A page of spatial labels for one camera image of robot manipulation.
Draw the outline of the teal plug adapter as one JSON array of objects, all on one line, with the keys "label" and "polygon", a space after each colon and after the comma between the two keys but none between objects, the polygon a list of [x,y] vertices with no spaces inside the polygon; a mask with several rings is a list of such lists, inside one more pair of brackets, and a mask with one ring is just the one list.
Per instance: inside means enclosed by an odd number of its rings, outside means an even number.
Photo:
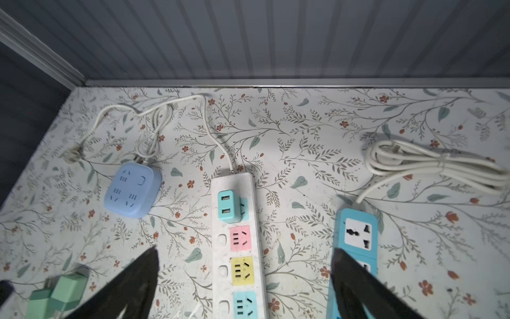
[{"label": "teal plug adapter", "polygon": [[233,224],[248,219],[248,199],[241,198],[233,190],[221,191],[218,195],[219,219]]}]

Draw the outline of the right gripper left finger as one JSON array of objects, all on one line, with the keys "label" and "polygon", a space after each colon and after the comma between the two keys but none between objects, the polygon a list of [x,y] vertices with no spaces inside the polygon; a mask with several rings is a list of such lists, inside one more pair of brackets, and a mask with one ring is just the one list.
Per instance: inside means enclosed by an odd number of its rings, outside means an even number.
[{"label": "right gripper left finger", "polygon": [[158,286],[159,255],[153,246],[68,318],[148,318]]}]

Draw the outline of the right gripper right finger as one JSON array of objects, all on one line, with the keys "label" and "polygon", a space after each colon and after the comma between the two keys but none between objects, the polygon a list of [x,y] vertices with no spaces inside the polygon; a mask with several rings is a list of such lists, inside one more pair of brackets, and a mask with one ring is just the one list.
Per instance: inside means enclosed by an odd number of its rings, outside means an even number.
[{"label": "right gripper right finger", "polygon": [[347,251],[336,248],[331,262],[331,281],[342,318],[421,318]]}]

